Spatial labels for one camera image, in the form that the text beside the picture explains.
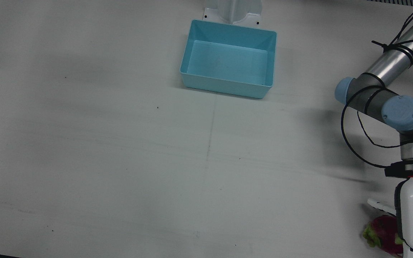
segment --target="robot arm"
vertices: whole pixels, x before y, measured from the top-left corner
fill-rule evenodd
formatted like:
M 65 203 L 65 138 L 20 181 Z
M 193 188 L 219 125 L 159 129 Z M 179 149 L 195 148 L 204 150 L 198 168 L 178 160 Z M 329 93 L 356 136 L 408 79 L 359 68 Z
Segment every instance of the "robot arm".
M 397 42 L 409 40 L 413 40 L 413 26 Z M 402 161 L 386 168 L 385 175 L 406 178 L 395 190 L 399 235 L 406 243 L 405 258 L 413 257 L 413 98 L 385 87 L 412 64 L 413 42 L 400 44 L 387 49 L 358 78 L 345 78 L 336 87 L 338 101 L 388 124 L 400 134 Z

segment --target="blue plastic bin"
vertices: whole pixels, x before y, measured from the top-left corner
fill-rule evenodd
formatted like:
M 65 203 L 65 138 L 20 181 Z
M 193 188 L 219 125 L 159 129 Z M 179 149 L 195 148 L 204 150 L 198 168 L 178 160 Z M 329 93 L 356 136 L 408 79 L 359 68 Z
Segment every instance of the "blue plastic bin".
M 180 68 L 189 88 L 261 99 L 274 83 L 277 33 L 192 21 Z

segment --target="white bracket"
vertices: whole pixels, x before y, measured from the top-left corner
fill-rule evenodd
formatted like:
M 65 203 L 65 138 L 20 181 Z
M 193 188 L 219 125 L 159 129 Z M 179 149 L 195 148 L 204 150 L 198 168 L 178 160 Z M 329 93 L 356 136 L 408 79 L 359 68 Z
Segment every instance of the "white bracket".
M 261 12 L 261 0 L 205 0 L 203 20 L 257 28 Z

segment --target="black cable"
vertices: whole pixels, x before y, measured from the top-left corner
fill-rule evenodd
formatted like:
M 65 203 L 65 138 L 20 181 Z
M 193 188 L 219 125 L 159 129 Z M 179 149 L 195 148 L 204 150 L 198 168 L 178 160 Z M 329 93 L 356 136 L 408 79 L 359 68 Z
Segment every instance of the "black cable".
M 398 38 L 401 37 L 401 34 L 406 29 L 406 27 L 412 22 L 412 20 L 413 20 L 413 12 L 407 17 L 406 21 L 404 21 L 404 24 L 401 27 L 401 30 L 398 32 L 395 38 L 390 42 L 390 44 L 393 44 Z
M 401 30 L 398 32 L 398 34 L 395 36 L 395 38 L 389 44 L 379 43 L 375 40 L 372 41 L 372 43 L 381 46 L 383 48 L 384 53 L 389 51 L 389 50 L 396 50 L 396 51 L 400 51 L 403 54 L 405 54 L 409 58 L 409 61 L 410 61 L 410 66 L 409 67 L 411 67 L 413 65 L 413 50 L 406 47 L 406 46 L 404 46 L 404 44 L 413 42 L 413 39 L 402 41 L 402 42 L 399 42 L 399 43 L 395 43 L 395 41 L 401 37 L 401 34 L 404 32 L 406 27 L 412 21 L 413 21 L 413 12 L 411 13 L 410 16 L 407 17 L 406 21 L 404 22 L 403 26 L 401 27 Z
M 380 144 L 375 143 L 375 142 L 371 139 L 371 137 L 369 137 L 369 135 L 366 133 L 366 130 L 364 129 L 364 126 L 363 126 L 363 124 L 362 124 L 361 118 L 360 118 L 360 116 L 359 116 L 359 111 L 356 111 L 356 115 L 358 116 L 358 121 L 359 121 L 359 124 L 360 124 L 360 126 L 361 126 L 362 131 L 364 132 L 364 135 L 367 137 L 367 139 L 369 139 L 369 142 L 371 142 L 373 145 L 375 145 L 375 146 L 377 146 L 377 147 L 385 148 L 385 149 L 391 149 L 391 148 L 397 148 L 397 147 L 403 146 L 403 144 L 400 144 L 400 145 L 392 145 L 392 146 L 385 146 L 385 145 L 380 145 Z
M 367 163 L 371 166 L 374 166 L 376 168 L 387 168 L 387 166 L 384 165 L 378 165 L 372 162 L 369 162 L 368 160 L 366 160 L 365 158 L 361 157 L 361 155 L 359 155 L 351 146 L 350 142 L 348 141 L 346 135 L 345 135 L 345 129 L 344 129 L 344 119 L 345 119 L 345 111 L 348 108 L 348 105 L 354 100 L 354 98 L 356 98 L 356 96 L 358 96 L 360 93 L 369 90 L 369 89 L 373 89 L 373 88 L 377 88 L 377 89 L 381 89 L 383 88 L 383 86 L 378 86 L 378 85 L 372 85 L 372 86 L 367 86 L 364 87 L 362 89 L 360 89 L 359 91 L 357 91 L 356 93 L 354 93 L 351 98 L 346 102 L 343 110 L 342 110 L 342 115 L 341 115 L 341 132 L 342 132 L 342 137 L 344 138 L 344 141 L 346 143 L 346 145 L 348 146 L 348 148 L 351 150 L 351 152 L 353 152 L 353 154 L 356 155 L 356 157 L 358 157 L 360 160 L 362 160 L 364 163 Z

